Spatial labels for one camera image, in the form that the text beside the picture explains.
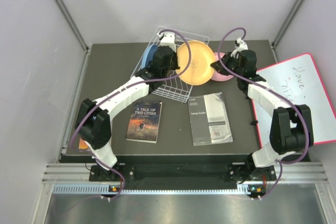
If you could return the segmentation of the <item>grey setup guide booklet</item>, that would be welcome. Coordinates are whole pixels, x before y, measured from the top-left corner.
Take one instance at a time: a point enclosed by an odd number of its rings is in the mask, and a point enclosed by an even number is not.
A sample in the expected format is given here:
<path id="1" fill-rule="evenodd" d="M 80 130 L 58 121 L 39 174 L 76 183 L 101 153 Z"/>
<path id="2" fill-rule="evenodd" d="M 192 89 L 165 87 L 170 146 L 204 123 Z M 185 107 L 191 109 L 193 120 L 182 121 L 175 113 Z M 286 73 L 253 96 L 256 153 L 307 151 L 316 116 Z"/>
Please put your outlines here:
<path id="1" fill-rule="evenodd" d="M 190 97 L 187 104 L 194 146 L 233 142 L 221 92 Z"/>

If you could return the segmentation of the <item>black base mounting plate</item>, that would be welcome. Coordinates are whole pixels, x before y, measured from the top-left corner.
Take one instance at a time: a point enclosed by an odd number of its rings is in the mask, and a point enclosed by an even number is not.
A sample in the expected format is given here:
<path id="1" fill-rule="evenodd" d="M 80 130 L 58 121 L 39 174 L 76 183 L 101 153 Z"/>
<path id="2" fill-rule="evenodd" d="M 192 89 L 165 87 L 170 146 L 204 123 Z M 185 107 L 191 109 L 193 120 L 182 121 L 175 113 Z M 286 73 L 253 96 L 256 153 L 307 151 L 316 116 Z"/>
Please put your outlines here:
<path id="1" fill-rule="evenodd" d="M 273 166 L 261 168 L 251 175 L 244 164 L 118 164 L 114 168 L 127 182 L 137 182 L 145 178 L 207 177 L 223 182 L 276 180 Z"/>

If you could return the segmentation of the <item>pink framed whiteboard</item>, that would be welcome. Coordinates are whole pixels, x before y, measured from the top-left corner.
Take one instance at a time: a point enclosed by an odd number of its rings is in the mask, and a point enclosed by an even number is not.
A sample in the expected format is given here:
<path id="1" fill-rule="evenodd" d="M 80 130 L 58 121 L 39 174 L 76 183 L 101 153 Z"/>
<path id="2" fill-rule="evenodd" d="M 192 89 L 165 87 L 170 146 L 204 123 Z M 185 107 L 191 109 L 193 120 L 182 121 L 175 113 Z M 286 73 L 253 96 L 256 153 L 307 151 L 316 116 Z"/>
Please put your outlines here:
<path id="1" fill-rule="evenodd" d="M 311 54 L 287 59 L 257 73 L 293 104 L 310 108 L 315 145 L 335 141 L 335 109 Z"/>

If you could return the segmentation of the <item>pink plate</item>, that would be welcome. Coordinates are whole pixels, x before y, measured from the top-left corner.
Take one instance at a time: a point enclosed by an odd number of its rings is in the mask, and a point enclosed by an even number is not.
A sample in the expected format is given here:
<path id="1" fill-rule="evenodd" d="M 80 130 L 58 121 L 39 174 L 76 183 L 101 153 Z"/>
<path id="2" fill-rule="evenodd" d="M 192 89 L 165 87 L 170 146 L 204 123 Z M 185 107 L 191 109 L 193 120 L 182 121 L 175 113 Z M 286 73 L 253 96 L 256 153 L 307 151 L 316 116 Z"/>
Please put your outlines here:
<path id="1" fill-rule="evenodd" d="M 220 52 L 219 55 L 220 55 L 221 58 L 223 58 L 225 53 Z M 214 52 L 214 56 L 215 56 L 216 60 L 218 60 L 218 53 L 217 52 Z M 211 80 L 217 81 L 217 82 L 223 82 L 223 81 L 228 81 L 228 80 L 232 79 L 233 77 L 234 76 L 232 76 L 232 75 L 226 76 L 226 75 L 222 75 L 222 74 L 215 71 L 213 76 L 211 77 Z"/>

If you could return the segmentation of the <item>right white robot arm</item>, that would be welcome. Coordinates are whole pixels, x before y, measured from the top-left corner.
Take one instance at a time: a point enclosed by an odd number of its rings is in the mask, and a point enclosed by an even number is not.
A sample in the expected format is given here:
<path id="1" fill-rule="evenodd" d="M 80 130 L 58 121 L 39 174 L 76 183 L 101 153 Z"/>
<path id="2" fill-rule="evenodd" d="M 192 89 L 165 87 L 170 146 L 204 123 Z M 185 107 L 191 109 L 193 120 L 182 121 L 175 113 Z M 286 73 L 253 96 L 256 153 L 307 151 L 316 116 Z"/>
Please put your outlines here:
<path id="1" fill-rule="evenodd" d="M 301 151 L 306 155 L 314 144 L 312 116 L 310 108 L 294 105 L 287 98 L 277 94 L 257 74 L 257 57 L 252 50 L 227 52 L 215 55 L 211 67 L 221 75 L 232 74 L 237 85 L 247 98 L 258 103 L 271 117 L 269 142 L 260 150 L 247 156 L 245 174 L 252 180 L 264 174 L 264 169 L 281 161 L 284 157 Z"/>

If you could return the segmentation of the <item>blue plate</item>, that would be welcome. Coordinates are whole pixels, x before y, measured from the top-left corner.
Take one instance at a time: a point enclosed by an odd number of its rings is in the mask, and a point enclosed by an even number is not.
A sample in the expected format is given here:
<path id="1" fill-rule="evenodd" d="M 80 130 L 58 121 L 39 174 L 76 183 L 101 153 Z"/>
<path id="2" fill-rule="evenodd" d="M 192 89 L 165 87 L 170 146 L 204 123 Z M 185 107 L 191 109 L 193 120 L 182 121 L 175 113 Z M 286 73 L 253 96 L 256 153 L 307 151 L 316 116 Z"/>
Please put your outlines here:
<path id="1" fill-rule="evenodd" d="M 156 44 L 151 44 L 147 46 L 142 56 L 141 69 L 146 68 L 149 65 L 150 61 L 153 59 L 153 56 L 156 50 L 157 50 Z"/>

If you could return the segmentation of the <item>orange plate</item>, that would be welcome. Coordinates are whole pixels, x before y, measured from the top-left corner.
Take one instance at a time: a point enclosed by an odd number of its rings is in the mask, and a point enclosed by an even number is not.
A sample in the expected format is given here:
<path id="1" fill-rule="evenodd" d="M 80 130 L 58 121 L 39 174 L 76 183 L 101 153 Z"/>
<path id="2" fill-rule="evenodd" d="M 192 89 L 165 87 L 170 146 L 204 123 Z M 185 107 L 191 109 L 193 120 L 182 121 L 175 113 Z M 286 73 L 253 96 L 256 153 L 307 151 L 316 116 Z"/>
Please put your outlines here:
<path id="1" fill-rule="evenodd" d="M 188 42 L 192 57 L 187 70 L 180 75 L 180 79 L 185 83 L 193 86 L 199 86 L 208 82 L 213 76 L 215 70 L 211 64 L 216 61 L 214 52 L 210 47 L 197 40 L 190 40 Z M 189 51 L 186 43 L 180 45 L 177 49 L 178 66 L 180 69 L 176 70 L 177 74 L 181 73 L 188 63 Z"/>

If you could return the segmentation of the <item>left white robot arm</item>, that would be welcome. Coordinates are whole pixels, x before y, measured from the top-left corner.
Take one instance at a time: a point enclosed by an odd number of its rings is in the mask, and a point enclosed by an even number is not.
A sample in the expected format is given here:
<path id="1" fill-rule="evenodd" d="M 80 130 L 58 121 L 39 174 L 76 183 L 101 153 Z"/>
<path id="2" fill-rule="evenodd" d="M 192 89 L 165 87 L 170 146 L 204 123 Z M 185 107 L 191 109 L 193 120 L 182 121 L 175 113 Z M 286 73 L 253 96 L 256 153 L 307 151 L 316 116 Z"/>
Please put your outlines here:
<path id="1" fill-rule="evenodd" d="M 111 122 L 113 118 L 139 98 L 145 97 L 170 79 L 172 71 L 179 69 L 177 53 L 170 46 L 159 46 L 152 60 L 127 83 L 96 101 L 85 99 L 77 115 L 75 134 L 85 141 L 107 180 L 119 174 L 117 157 L 111 148 Z"/>

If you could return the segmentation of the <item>aluminium frame rail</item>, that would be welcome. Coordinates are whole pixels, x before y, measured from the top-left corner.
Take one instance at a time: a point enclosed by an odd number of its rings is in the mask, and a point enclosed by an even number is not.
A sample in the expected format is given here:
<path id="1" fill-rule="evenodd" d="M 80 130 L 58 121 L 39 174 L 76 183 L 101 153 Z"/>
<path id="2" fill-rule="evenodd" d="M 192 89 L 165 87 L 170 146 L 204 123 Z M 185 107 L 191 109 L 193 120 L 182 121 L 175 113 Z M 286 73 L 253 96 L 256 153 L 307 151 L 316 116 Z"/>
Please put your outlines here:
<path id="1" fill-rule="evenodd" d="M 86 183 L 89 181 L 85 164 L 48 164 L 43 175 L 44 182 L 50 183 Z M 300 162 L 283 164 L 280 182 L 283 184 L 327 183 L 329 180 L 321 162 Z"/>

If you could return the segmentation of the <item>blue fantasy cover book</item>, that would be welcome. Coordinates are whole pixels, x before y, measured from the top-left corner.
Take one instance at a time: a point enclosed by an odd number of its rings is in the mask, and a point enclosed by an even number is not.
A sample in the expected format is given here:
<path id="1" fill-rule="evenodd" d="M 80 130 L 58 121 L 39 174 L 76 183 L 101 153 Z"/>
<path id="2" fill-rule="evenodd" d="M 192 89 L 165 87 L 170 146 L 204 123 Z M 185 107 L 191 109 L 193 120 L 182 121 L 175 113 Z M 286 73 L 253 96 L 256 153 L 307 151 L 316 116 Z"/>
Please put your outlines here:
<path id="1" fill-rule="evenodd" d="M 81 153 L 81 154 L 91 153 L 90 146 L 81 137 L 79 138 L 78 150 L 79 150 L 79 153 Z"/>

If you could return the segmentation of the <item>Tale of Two Cities book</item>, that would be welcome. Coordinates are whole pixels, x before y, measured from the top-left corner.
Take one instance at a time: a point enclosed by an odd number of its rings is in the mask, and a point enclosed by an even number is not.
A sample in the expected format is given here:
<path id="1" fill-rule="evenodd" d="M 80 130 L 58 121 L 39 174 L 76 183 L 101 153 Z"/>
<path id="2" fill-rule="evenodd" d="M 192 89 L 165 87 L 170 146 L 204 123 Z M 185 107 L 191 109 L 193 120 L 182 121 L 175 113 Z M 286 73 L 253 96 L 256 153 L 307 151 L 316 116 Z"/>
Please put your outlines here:
<path id="1" fill-rule="evenodd" d="M 126 140 L 156 143 L 158 139 L 162 101 L 136 101 L 132 107 Z"/>

